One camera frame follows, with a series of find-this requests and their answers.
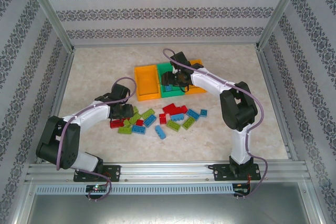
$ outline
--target marble floor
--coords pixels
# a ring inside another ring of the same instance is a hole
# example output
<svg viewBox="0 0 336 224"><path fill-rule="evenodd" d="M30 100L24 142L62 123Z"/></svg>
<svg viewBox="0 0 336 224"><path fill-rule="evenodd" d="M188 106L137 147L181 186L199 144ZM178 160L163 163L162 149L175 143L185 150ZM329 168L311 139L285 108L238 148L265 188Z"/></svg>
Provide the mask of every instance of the marble floor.
<svg viewBox="0 0 336 224"><path fill-rule="evenodd" d="M248 83L265 110L264 122L252 131L251 152L266 159L288 158L253 45L181 44L169 47L175 52L183 51L188 60L201 59L210 72L223 79ZM110 92L112 84L120 77L134 78L135 66L167 62L162 55L163 48L77 49L59 115L70 115L85 108L96 97ZM120 83L133 89L131 81ZM232 148L231 133L222 119L218 97L203 93L138 102L135 95L129 100L140 113L152 108L156 116L172 102L196 111L207 109L208 117L199 119L188 131L181 128L174 132L163 126L167 135L165 140L160 140L154 130L158 120L145 135L118 134L118 129L111 129L109 120L105 120L81 134L80 149L103 158L105 162L228 160Z"/></svg>

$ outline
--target cable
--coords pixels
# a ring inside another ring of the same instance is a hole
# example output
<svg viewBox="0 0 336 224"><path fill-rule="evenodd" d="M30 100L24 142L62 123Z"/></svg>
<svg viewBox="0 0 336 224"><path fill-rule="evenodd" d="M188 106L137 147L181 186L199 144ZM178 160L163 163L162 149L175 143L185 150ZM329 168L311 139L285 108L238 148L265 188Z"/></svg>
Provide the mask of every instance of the cable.
<svg viewBox="0 0 336 224"><path fill-rule="evenodd" d="M119 103L119 102L124 102L124 101L128 101L128 99L130 99L136 92L136 88L137 88L137 85L136 85L136 82L134 79L130 78L130 77L122 77L120 79L118 79L117 81L114 82L114 84L112 85L112 89L113 87L121 80L124 80L124 79L128 79L128 80L131 80L133 81L134 83L134 90L131 94L129 94L128 97L124 98L124 99L121 99L121 100L116 100L116 101L111 101L111 102L102 102L102 103L99 103L99 104L95 104L95 105L91 105L91 106L88 106L86 107L85 109L77 112L72 118L70 118L70 120L65 124L63 130L62 130L62 134L61 134L61 138L60 138L60 141L59 141L59 145L58 145L58 152L57 152L57 159L56 159L56 170L59 170L60 169L60 160L61 160L61 154L62 154L62 147L63 147L63 141L64 141L64 137L65 137L65 132L69 126L69 124L75 119L77 118L78 116L80 116L81 114L83 114L84 112L88 111L88 110L91 110L93 108L96 108L96 107L99 107L99 106L103 106L103 105L107 105L107 104L113 104L113 103ZM107 184L110 185L109 187L109 190L107 191L106 194L104 194L103 196L101 196L99 199L95 199L94 201L97 202L97 201L100 201L104 198L106 198L111 190L112 190L112 183L111 183L111 180L109 177L105 176L105 175L102 175L102 174L99 174L99 173L94 173L94 172L90 172L88 170L82 170L82 169L77 169L78 171L80 172L83 172L83 173L88 173L88 174L92 174L92 175L96 175L96 176L99 176L99 177L102 177L104 179L106 179L107 181ZM92 198L90 198L90 195L91 195L92 191L89 192L88 194L88 198L89 200L93 200Z"/></svg>
<svg viewBox="0 0 336 224"><path fill-rule="evenodd" d="M184 68L193 70L193 71L195 71L195 72L198 72L198 73L201 73L201 74L210 76L211 78L213 78L214 80L220 82L221 84L224 84L224 85L226 85L226 86L228 86L228 87L230 87L230 88L236 89L236 90L238 90L238 91L240 91L240 92L242 92L242 93L248 95L249 97L251 97L251 98L258 104L258 106L259 106L259 108L260 108L260 114L261 114L261 116L260 116L260 120L259 120L255 125L253 125L251 128L249 128L249 129L246 131L246 137L245 137L245 149L246 149L247 154L248 154L250 157L253 157L253 158L256 158L256 159L260 159L260 160L264 161L264 163L265 163L265 172L264 172L263 176L261 177L261 180L259 181L259 183L258 183L257 186L255 187L255 189L254 189L253 191L251 191L249 195L245 196L245 198L249 197L249 196L252 195L252 194L256 191L256 189L258 189L258 187L261 185L261 183L263 182L263 180L264 180L264 178L265 178L265 176L266 176L266 174L267 174L267 170L268 170L268 163L267 163L266 159L264 159L263 157L258 157L258 156L253 155L252 153L250 153L250 151L249 151L249 149L248 149L248 133L249 133L251 130L253 130L253 129L255 129L256 127L258 127L258 126L262 123L262 121L264 120L265 113L264 113L264 108L263 108L263 106L261 105L261 103L258 101L258 99L257 99L254 95L252 95L251 93L247 92L246 90L241 89L241 88L239 88L239 87L236 87L236 86L234 86L234 85L231 85L231 84L229 84L229 83L227 83L227 82L224 82L223 80L217 78L215 75L213 75L213 74L211 74L211 73L209 73L209 72L203 72L203 71L201 71L201 70L199 70L199 69L194 69L194 68L192 68L192 67L189 67L189 66L186 66L186 65L184 65L184 64L181 64L181 63L177 62L176 60L173 60L172 58L170 58L170 57L165 53L165 51L170 51L170 52L172 52L173 54L175 54L175 52L174 52L172 49L170 49L170 48L164 48L164 49L163 49L162 52L163 52L163 54L167 57L167 59L168 59L169 61L171 61L171 62L173 62L173 63L175 63L175 64L177 64L177 65L179 65L179 66L181 66L181 67L184 67Z"/></svg>

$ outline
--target purple cable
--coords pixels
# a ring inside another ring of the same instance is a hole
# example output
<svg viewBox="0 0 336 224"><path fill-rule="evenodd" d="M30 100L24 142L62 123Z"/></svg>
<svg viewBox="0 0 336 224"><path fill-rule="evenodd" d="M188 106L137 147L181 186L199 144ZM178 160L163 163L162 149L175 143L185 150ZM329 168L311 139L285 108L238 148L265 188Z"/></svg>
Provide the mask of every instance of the purple cable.
<svg viewBox="0 0 336 224"><path fill-rule="evenodd" d="M198 72L198 73L201 73L201 74L210 76L210 77L212 77L214 80L216 80L216 81L218 81L218 82L220 82L220 83L222 83L222 84L224 84L224 85L226 85L226 86L228 86L228 87L230 87L230 88L236 89L236 90L238 90L238 91L240 91L240 92L242 92L242 93L248 95L249 97L251 97L251 98L258 104L258 106L259 106L259 108L260 108L260 114L261 114L261 117L260 117L260 120L259 120L258 123L256 123L255 125L253 125L251 128L249 128L249 129L246 131L245 149L246 149L247 154L248 154L250 157L253 157L253 158L256 158L256 159L260 159L260 160L262 160L262 161L265 162L265 172L264 172L263 176L261 177L261 180L260 180L259 183L257 184L256 188L255 188L250 194L248 194L247 196L245 196L245 198L249 197L249 196L252 195L252 194L258 189L258 187L261 185L261 183L263 182L263 180L264 180L264 178L265 178L265 176L266 176L266 174L267 174L267 170L268 170L268 163L267 163L266 159L264 159L263 157L258 157L258 156L253 155L252 153L249 152L249 149L248 149L248 133L249 133L251 130L253 130L254 128L256 128L256 127L258 127L259 125L261 125L262 121L264 120L265 113L264 113L264 108L263 108L263 106L261 105L261 103L258 101L258 99L257 99L254 95L252 95L251 93L247 92L246 90L241 89L241 88L239 88L239 87L236 87L236 86L234 86L234 85L231 85L231 84L229 84L229 83L227 83L227 82L224 82L223 80L217 78L216 76L214 76L214 75L211 74L211 73L203 72L203 71L201 71L201 70L194 69L194 68L192 68L192 67L189 67L189 66L186 66L186 65L184 65L184 64L181 64L181 63L177 62L176 60L171 59L171 58L165 53L165 51L170 51L170 52L172 52L173 54L175 54L175 52L174 52L172 49L170 49L170 48L164 48L164 49L163 49L162 52L163 52L163 54L167 57L167 59L168 59L169 61L171 61L171 62L173 62L173 63L175 63L175 64L177 64L177 65L179 65L179 66L181 66L181 67L184 67L184 68L193 70L193 71L195 71L195 72Z"/></svg>
<svg viewBox="0 0 336 224"><path fill-rule="evenodd" d="M124 80L124 79L128 79L128 80L131 80L133 81L134 83L134 90L133 92L126 98L124 99L121 99L121 100L117 100L117 101L111 101L111 102L103 102L103 103L99 103L99 104L95 104L95 105L91 105L81 111L79 111L78 113L76 113L72 118L70 118L70 120L65 124L63 130L62 130L62 134L61 134L61 138L60 138L60 141L59 141L59 146L58 146L58 153L57 153L57 160L56 160L56 170L59 170L60 169L60 160L61 160L61 154L62 154L62 147L63 147L63 140L64 140L64 136L65 136L65 132L69 126L69 124L78 116L80 116L81 114L83 114L84 112L92 109L92 108L95 108L95 107L99 107L99 106L103 106L103 105L107 105L107 104L113 104L113 103L118 103L118 102L124 102L128 99L130 99L136 92L136 88L137 88L137 85L136 85L136 82L134 79L130 78L130 77L122 77L120 79L118 79L117 81L115 81L115 83L113 84L112 88L115 86L115 84L117 84L120 80ZM104 194L103 196L101 196L99 199L95 199L95 201L99 201L99 200L102 200L104 198L106 198L108 196L108 194L111 192L111 189L112 189L112 183L111 183L111 180L107 177L107 176L104 176L104 175L101 175L101 174L98 174L98 173L94 173L94 172L90 172L88 170L82 170L82 169L79 169L79 171L81 172L84 172L84 173L88 173L88 174L93 174L93 175L96 175L96 176L100 176L104 179L106 179L106 181L110 184L110 187L109 187L109 190L106 194ZM89 192L88 194L88 198L89 200L91 200L90 198L90 194L91 194L91 191Z"/></svg>

